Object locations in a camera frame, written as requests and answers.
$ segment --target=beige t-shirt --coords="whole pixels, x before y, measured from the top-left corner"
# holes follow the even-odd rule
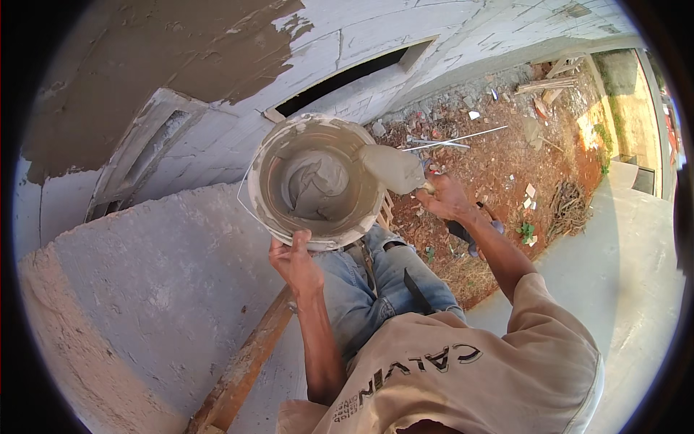
[[[579,433],[604,381],[591,334],[539,274],[516,286],[504,337],[451,312],[391,318],[352,360],[329,408],[280,406],[279,434],[395,433],[422,419],[474,433]]]

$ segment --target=trowel handle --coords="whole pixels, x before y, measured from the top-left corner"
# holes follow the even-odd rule
[[[434,184],[432,184],[429,181],[424,181],[424,184],[422,184],[421,188],[427,190],[427,193],[429,194],[434,194],[434,192],[436,191],[436,187],[434,187]]]

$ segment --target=dirt ground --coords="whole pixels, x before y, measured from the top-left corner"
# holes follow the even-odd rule
[[[449,173],[463,180],[468,198],[493,208],[505,225],[505,236],[531,259],[537,258],[551,241],[546,233],[552,222],[550,203],[557,184],[577,181],[590,197],[602,178],[600,161],[606,160],[598,158],[599,153],[604,153],[604,146],[593,126],[603,122],[604,114],[588,72],[576,74],[577,86],[564,90],[555,99],[546,125],[539,120],[542,136],[564,151],[548,144],[535,149],[527,143],[523,118],[537,118],[532,97],[541,96],[541,91],[514,96],[514,90],[519,83],[544,78],[548,70],[549,65],[522,65],[449,88],[384,116],[382,123],[387,133],[376,137],[379,144],[402,149],[420,146],[407,142],[407,136],[415,140],[448,140],[508,125],[464,140],[462,143],[471,149],[439,146],[414,152],[418,152],[426,170]],[[492,89],[498,94],[497,101]],[[473,98],[473,109],[462,101],[468,95]],[[481,116],[471,120],[470,110]],[[536,189],[535,210],[523,207],[528,183]],[[463,309],[472,308],[498,289],[489,266],[470,256],[467,243],[450,235],[442,220],[422,210],[419,201],[409,194],[391,193],[391,197],[395,204],[391,230],[417,248],[432,271],[447,282]],[[522,236],[516,232],[523,222],[535,226],[538,240],[533,247],[521,244]]]

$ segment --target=jeans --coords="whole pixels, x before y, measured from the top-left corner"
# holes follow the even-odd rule
[[[385,251],[383,246],[390,241],[405,245]],[[408,312],[423,313],[405,286],[405,268],[435,312],[453,312],[465,321],[448,285],[417,256],[413,246],[378,224],[366,233],[364,243],[373,261],[378,297],[362,278],[361,266],[347,253],[326,251],[313,257],[325,274],[325,307],[345,363],[387,319]]]

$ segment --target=bucket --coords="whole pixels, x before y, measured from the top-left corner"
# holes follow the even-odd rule
[[[385,188],[357,157],[375,144],[354,122],[322,113],[285,119],[263,139],[248,172],[248,195],[259,221],[291,245],[311,229],[307,248],[337,249],[373,225]]]

